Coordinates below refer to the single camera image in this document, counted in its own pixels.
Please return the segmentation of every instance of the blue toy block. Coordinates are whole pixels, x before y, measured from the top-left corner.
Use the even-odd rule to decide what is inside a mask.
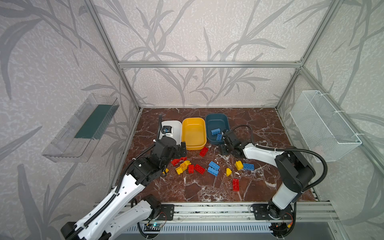
[[[217,177],[217,174],[218,174],[218,171],[216,171],[215,169],[211,168],[211,167],[208,167],[208,172],[212,175],[215,175]]]
[[[215,169],[216,171],[220,168],[219,165],[217,165],[216,163],[214,163],[214,162],[212,162],[212,161],[209,163],[209,166],[210,166],[211,168]]]
[[[212,133],[212,135],[216,135],[216,134],[220,133],[220,128],[216,128],[214,130],[211,130],[211,133]]]
[[[243,169],[245,169],[245,170],[251,170],[252,171],[255,169],[255,165],[253,165],[253,164],[243,163],[243,166],[244,166]]]

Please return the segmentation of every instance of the wallpaper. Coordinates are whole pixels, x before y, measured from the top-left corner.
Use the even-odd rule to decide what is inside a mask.
[[[306,63],[361,132],[383,152],[384,1],[345,0]],[[311,87],[302,77],[279,109],[297,147],[305,141],[289,112],[302,90]],[[318,174],[322,166],[313,161]],[[328,175],[315,187],[321,200],[330,200],[351,240],[378,240],[384,234],[384,178],[361,151],[354,149],[328,163]]]
[[[82,1],[0,1],[0,238],[63,239],[100,201],[137,115]],[[120,107],[87,163],[41,155],[90,93]]]
[[[330,0],[95,0],[120,61],[297,61]],[[289,69],[125,69],[141,106],[275,106]]]

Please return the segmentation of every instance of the toy block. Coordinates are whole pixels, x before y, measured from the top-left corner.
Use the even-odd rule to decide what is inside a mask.
[[[191,164],[191,162],[190,162],[189,160],[186,160],[185,162],[183,162],[182,164],[180,164],[180,167],[181,167],[181,169],[183,169],[183,172],[184,172],[185,170],[187,170],[188,165],[190,165],[190,164]]]
[[[173,159],[171,163],[175,167],[180,161],[181,159]]]
[[[211,168],[211,167],[208,167],[208,172],[212,175],[215,175],[217,177],[217,174],[218,174],[218,171]]]
[[[255,165],[249,164],[249,163],[244,163],[243,167],[244,167],[244,169],[251,170],[251,171],[253,171],[255,169]]]
[[[235,192],[238,192],[239,191],[239,180],[238,179],[233,179],[232,184],[233,184],[233,190]]]
[[[188,173],[193,173],[193,165],[188,165]]]
[[[227,177],[228,177],[229,175],[231,175],[231,173],[232,173],[231,169],[227,168],[227,173],[226,173]]]
[[[220,168],[219,165],[217,165],[216,163],[214,163],[214,162],[212,162],[212,161],[209,163],[209,166],[210,166],[211,168],[215,169],[216,171]]]
[[[178,175],[182,174],[183,173],[183,169],[181,167],[177,167],[176,168],[176,172]]]
[[[211,130],[211,133],[212,133],[212,135],[216,135],[216,134],[220,133],[220,128],[216,128],[214,130]]]
[[[207,147],[203,147],[203,149],[200,151],[200,156],[204,157],[208,152],[208,148]]]
[[[195,169],[197,172],[201,173],[201,175],[203,175],[203,173],[205,172],[205,168],[201,167],[201,166],[198,165],[198,164],[195,165],[194,169]]]
[[[237,161],[235,163],[235,166],[236,166],[237,170],[243,169],[243,167],[244,167],[243,163],[241,161]]]

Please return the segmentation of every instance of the red toy block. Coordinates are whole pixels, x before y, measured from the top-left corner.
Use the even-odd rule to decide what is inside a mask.
[[[171,163],[175,167],[180,161],[181,159],[173,159]]]
[[[200,165],[198,165],[198,164],[195,165],[194,169],[195,169],[197,172],[201,173],[202,175],[203,175],[203,173],[205,172],[205,169],[202,168],[202,167],[201,167]]]
[[[188,165],[188,172],[193,173],[193,165]]]
[[[238,179],[233,179],[233,190],[235,192],[238,192],[239,191],[239,180]]]
[[[204,147],[201,151],[200,151],[200,156],[204,157],[206,155],[206,153],[208,152],[208,148]]]

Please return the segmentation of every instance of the yellow lego brick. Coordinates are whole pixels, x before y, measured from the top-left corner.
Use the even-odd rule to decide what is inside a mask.
[[[178,168],[176,168],[176,172],[178,175],[180,175],[183,173],[183,169],[181,169],[181,167],[178,167]]]
[[[235,163],[235,166],[236,166],[237,170],[243,169],[243,167],[244,167],[243,163],[241,161],[237,161]]]
[[[190,165],[191,162],[189,160],[186,160],[182,164],[180,164],[181,169],[183,169],[183,172],[188,169],[188,165]]]
[[[232,173],[231,169],[227,168],[227,177],[228,177],[229,175],[231,175],[231,173]]]

